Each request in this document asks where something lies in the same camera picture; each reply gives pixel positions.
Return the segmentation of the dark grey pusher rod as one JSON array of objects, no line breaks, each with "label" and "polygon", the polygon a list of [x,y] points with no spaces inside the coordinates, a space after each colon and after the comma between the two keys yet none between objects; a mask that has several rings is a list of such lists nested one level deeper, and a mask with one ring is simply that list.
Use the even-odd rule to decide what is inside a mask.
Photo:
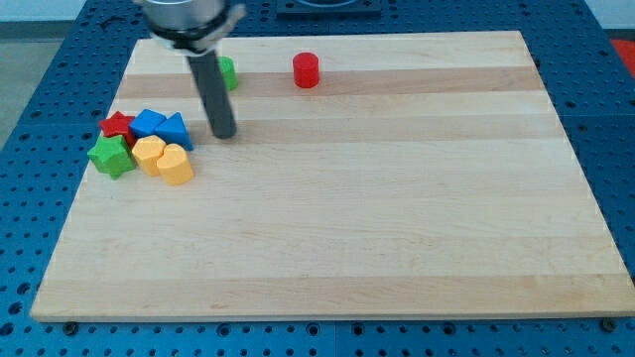
[{"label": "dark grey pusher rod", "polygon": [[237,126],[216,53],[188,57],[188,63],[212,135],[232,138]]}]

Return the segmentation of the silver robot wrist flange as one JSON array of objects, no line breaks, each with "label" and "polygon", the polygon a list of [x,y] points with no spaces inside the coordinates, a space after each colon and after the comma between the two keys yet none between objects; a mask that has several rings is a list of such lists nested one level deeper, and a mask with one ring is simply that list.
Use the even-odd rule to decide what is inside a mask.
[{"label": "silver robot wrist flange", "polygon": [[138,0],[151,37],[184,56],[204,56],[246,14],[244,4],[228,0]]}]

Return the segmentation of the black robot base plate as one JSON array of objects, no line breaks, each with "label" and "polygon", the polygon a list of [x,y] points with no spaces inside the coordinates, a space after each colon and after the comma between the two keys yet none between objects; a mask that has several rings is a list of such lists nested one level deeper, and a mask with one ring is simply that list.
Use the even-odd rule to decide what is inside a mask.
[{"label": "black robot base plate", "polygon": [[277,0],[279,18],[311,15],[379,15],[381,0]]}]

